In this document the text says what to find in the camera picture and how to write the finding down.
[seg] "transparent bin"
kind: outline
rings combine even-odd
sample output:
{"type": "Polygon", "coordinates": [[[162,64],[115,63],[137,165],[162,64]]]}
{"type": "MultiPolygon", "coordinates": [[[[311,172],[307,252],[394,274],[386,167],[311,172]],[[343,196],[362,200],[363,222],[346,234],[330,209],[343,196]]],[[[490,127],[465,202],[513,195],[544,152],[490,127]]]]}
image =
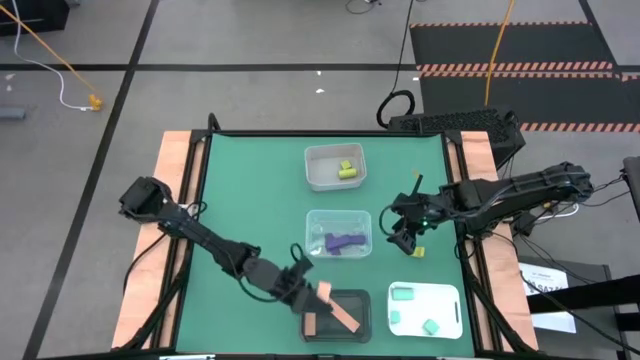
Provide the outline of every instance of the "transparent bin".
{"type": "Polygon", "coordinates": [[[361,210],[311,210],[305,247],[319,258],[357,259],[371,254],[371,215],[361,210]]]}
{"type": "Polygon", "coordinates": [[[336,144],[310,146],[304,151],[307,182],[313,191],[327,191],[357,188],[367,177],[364,151],[360,144],[336,144]],[[358,175],[350,179],[340,179],[340,163],[348,160],[358,175]]]}

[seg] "black floor mat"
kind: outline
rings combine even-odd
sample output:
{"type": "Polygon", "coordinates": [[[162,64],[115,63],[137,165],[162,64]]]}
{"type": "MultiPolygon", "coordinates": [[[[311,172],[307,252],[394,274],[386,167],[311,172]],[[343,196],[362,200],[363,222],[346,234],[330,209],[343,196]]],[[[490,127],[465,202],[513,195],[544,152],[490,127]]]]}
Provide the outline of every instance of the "black floor mat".
{"type": "MultiPolygon", "coordinates": [[[[488,63],[499,24],[413,24],[417,64],[488,63]]],[[[595,70],[612,59],[587,23],[514,23],[507,26],[496,63],[571,62],[569,69],[595,70]]]]}
{"type": "MultiPolygon", "coordinates": [[[[425,112],[450,113],[457,109],[482,107],[486,74],[464,77],[430,75],[421,77],[425,112]]],[[[609,74],[602,78],[546,77],[497,74],[491,80],[490,105],[505,104],[518,115],[522,130],[529,131],[638,131],[640,120],[622,81],[609,74]]]]}

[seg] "green cube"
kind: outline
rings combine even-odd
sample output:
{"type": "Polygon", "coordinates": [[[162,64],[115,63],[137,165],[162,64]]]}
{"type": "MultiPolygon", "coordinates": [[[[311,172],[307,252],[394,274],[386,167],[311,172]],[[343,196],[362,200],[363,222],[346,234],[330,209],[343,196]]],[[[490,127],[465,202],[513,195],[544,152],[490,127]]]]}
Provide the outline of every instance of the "green cube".
{"type": "Polygon", "coordinates": [[[429,319],[425,321],[424,325],[422,325],[422,328],[427,332],[427,334],[435,335],[438,332],[438,329],[440,329],[440,326],[435,321],[429,319]]]}
{"type": "Polygon", "coordinates": [[[389,315],[389,323],[391,323],[391,325],[393,324],[397,324],[400,322],[400,311],[392,311],[391,315],[389,315]]]}
{"type": "Polygon", "coordinates": [[[396,301],[413,300],[412,288],[393,288],[391,290],[391,298],[396,301]]]}

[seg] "green table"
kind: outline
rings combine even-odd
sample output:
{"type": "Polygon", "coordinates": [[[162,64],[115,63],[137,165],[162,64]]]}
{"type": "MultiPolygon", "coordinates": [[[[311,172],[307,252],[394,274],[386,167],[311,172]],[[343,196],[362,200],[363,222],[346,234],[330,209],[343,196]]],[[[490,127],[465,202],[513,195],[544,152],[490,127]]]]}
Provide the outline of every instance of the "green table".
{"type": "MultiPolygon", "coordinates": [[[[209,253],[196,247],[180,319],[177,351],[213,353],[473,356],[469,312],[452,223],[419,240],[426,256],[415,259],[386,242],[377,227],[380,210],[399,192],[410,192],[413,171],[425,177],[421,192],[447,183],[440,136],[433,137],[227,137],[214,135],[200,221],[225,238],[262,247],[261,256],[291,266],[289,246],[304,247],[305,216],[312,209],[366,210],[373,219],[373,251],[360,260],[314,259],[312,284],[364,289],[372,302],[368,343],[305,343],[300,317],[281,304],[250,299],[209,253]],[[360,143],[367,178],[357,189],[316,193],[305,178],[308,146],[360,143]],[[387,289],[394,281],[451,284],[460,293],[463,335],[459,339],[399,337],[387,325],[387,289]]],[[[386,226],[397,219],[389,214],[386,226]]],[[[249,286],[263,297],[268,294],[249,286]]]]}

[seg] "purple block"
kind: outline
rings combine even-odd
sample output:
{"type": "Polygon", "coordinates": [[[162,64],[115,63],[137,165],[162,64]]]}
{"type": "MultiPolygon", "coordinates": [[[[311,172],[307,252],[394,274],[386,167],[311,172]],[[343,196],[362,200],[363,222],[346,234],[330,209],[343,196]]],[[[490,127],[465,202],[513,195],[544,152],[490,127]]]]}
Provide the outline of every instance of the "purple block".
{"type": "Polygon", "coordinates": [[[328,251],[333,249],[340,249],[347,245],[364,245],[367,242],[367,237],[364,235],[342,235],[335,237],[335,235],[329,233],[324,236],[324,246],[328,251]]]}

